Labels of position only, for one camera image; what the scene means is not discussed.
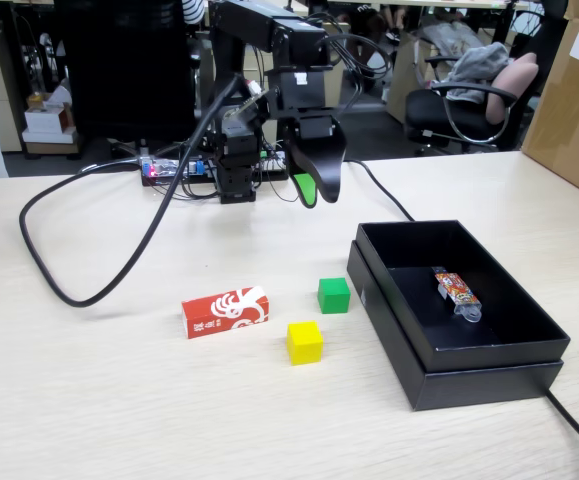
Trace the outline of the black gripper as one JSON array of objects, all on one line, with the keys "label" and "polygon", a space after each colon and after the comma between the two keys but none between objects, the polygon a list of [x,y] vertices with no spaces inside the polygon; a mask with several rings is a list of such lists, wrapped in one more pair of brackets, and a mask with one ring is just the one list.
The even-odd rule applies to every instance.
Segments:
[{"label": "black gripper", "polygon": [[336,203],[347,141],[332,110],[281,110],[277,134],[285,145],[286,171],[300,203],[313,209],[318,195],[325,202]]}]

